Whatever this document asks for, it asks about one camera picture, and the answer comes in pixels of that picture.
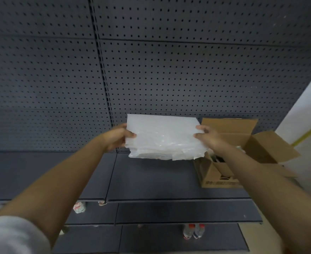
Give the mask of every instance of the yellow stripe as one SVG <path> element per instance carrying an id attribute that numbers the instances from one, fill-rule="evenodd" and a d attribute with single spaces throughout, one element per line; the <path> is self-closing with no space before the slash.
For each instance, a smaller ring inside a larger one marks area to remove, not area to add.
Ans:
<path id="1" fill-rule="evenodd" d="M 293 144 L 291 144 L 291 146 L 292 147 L 297 146 L 298 144 L 300 144 L 302 141 L 304 141 L 305 139 L 307 139 L 310 136 L 311 136 L 311 129 L 309 131 L 307 131 L 305 134 L 303 134 L 303 136 L 301 136 L 297 141 L 295 141 Z"/>

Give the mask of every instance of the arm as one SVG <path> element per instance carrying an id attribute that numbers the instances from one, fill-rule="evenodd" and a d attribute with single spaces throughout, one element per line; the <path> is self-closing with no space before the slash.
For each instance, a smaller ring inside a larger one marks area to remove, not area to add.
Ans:
<path id="1" fill-rule="evenodd" d="M 296 253 L 311 253 L 311 197 L 301 188 L 229 145 L 206 126 L 195 134 L 221 156 L 268 221 Z"/>
<path id="2" fill-rule="evenodd" d="M 97 136 L 5 205 L 0 216 L 18 216 L 31 221 L 53 247 L 103 153 L 124 146 L 125 137 L 135 136 L 126 130 L 126 124 Z"/>

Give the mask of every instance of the white wall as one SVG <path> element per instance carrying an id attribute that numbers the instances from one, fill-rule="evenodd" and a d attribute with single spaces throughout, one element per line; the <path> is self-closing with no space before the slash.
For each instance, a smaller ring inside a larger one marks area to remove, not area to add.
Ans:
<path id="1" fill-rule="evenodd" d="M 311 129 L 311 83 L 279 125 L 276 133 L 293 143 Z M 311 137 L 295 148 L 302 156 L 285 163 L 299 176 L 298 181 L 311 194 Z"/>

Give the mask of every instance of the forearm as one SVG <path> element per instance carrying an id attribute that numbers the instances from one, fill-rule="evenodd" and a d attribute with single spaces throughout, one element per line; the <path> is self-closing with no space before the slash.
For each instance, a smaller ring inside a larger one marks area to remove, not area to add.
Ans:
<path id="1" fill-rule="evenodd" d="M 311 197 L 233 146 L 225 144 L 222 157 L 283 240 L 310 252 Z"/>
<path id="2" fill-rule="evenodd" d="M 9 202 L 0 210 L 0 216 L 18 216 L 33 222 L 53 246 L 102 155 L 103 147 L 96 137 Z"/>

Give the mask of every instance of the plastic bag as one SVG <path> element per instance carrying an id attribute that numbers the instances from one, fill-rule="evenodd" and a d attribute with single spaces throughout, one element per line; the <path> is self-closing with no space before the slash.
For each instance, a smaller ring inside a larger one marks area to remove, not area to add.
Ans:
<path id="1" fill-rule="evenodd" d="M 126 138 L 131 158 L 195 159 L 203 157 L 207 148 L 194 133 L 199 125 L 195 117 L 127 115 L 127 129 L 137 134 Z"/>

